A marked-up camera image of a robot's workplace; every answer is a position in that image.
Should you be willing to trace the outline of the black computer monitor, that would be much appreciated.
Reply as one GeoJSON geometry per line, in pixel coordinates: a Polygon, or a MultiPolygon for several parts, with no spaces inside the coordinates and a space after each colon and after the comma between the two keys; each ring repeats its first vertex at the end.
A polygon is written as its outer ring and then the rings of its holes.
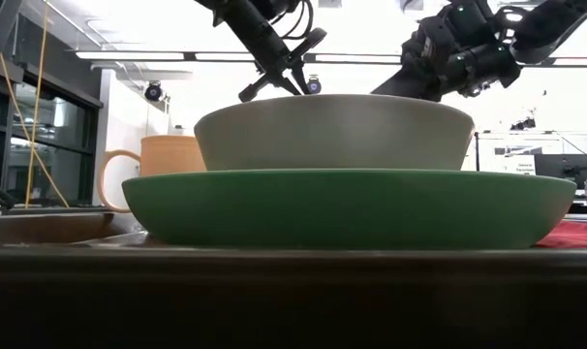
{"type": "Polygon", "coordinates": [[[587,182],[587,154],[536,154],[536,175],[566,179],[584,189],[587,182]]]}

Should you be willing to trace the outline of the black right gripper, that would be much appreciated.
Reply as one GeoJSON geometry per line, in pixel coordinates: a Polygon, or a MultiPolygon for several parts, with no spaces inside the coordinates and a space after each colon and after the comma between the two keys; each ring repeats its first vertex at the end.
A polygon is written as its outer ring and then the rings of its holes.
{"type": "Polygon", "coordinates": [[[430,16],[402,45],[401,69],[371,94],[432,102],[451,92],[476,97],[495,82],[510,86],[520,73],[487,18],[430,16]]]}

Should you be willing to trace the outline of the dark brown plastic tray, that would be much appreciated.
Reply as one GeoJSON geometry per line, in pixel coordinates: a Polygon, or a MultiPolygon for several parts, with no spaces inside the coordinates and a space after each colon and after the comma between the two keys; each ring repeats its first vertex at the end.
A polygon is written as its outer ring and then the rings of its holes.
{"type": "Polygon", "coordinates": [[[587,249],[164,246],[0,216],[0,349],[587,349],[587,249]]]}

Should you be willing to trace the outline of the red cloth napkin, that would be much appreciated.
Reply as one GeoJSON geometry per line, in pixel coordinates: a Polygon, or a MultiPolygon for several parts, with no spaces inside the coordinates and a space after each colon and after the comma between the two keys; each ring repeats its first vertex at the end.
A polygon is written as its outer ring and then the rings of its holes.
{"type": "Polygon", "coordinates": [[[587,248],[587,221],[562,221],[535,244],[541,248],[587,248]]]}

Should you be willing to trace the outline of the green plate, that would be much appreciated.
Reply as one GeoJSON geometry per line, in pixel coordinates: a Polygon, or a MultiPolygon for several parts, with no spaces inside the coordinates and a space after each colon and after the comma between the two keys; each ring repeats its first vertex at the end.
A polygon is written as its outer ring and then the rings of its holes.
{"type": "Polygon", "coordinates": [[[167,244],[343,250],[528,248],[575,192],[549,176],[370,169],[162,174],[122,188],[167,244]]]}

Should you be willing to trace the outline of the orange plastic mug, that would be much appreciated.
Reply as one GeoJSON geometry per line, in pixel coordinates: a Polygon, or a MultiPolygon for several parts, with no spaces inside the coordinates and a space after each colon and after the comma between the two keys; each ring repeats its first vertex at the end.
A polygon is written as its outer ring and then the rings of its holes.
{"type": "Polygon", "coordinates": [[[130,210],[111,203],[106,197],[104,188],[107,165],[117,156],[125,156],[137,161],[139,177],[206,171],[199,143],[195,137],[191,136],[145,137],[140,140],[140,154],[124,149],[106,151],[96,188],[103,205],[119,213],[129,213],[130,210]]]}

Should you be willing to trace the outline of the white sign board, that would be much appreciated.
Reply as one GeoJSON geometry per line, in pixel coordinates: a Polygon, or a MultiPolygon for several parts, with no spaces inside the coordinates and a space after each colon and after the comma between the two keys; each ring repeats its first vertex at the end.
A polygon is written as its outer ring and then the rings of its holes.
{"type": "Polygon", "coordinates": [[[536,154],[560,154],[559,136],[541,133],[479,133],[482,172],[535,174],[536,154]]]}

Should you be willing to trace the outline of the black framed glass partition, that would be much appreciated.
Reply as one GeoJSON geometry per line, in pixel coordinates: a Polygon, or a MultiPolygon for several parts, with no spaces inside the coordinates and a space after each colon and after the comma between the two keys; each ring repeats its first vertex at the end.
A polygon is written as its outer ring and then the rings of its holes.
{"type": "Polygon", "coordinates": [[[18,16],[0,61],[0,187],[31,206],[88,206],[102,72],[18,16]]]}

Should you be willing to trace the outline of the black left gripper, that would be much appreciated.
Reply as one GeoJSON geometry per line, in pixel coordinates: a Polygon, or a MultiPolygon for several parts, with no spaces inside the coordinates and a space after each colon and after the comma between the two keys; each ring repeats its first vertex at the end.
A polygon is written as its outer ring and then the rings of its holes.
{"type": "Polygon", "coordinates": [[[307,95],[309,88],[303,73],[303,55],[326,36],[322,28],[313,29],[294,50],[259,12],[232,12],[225,23],[254,57],[263,71],[261,77],[239,94],[241,102],[250,102],[268,84],[283,88],[293,95],[307,95]]]}

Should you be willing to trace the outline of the grey bowl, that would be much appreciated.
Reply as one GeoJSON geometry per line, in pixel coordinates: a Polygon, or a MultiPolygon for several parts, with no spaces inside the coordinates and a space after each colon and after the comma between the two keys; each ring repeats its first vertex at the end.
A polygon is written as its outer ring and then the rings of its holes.
{"type": "Polygon", "coordinates": [[[242,103],[205,115],[194,128],[210,171],[459,170],[474,132],[464,111],[371,94],[242,103]]]}

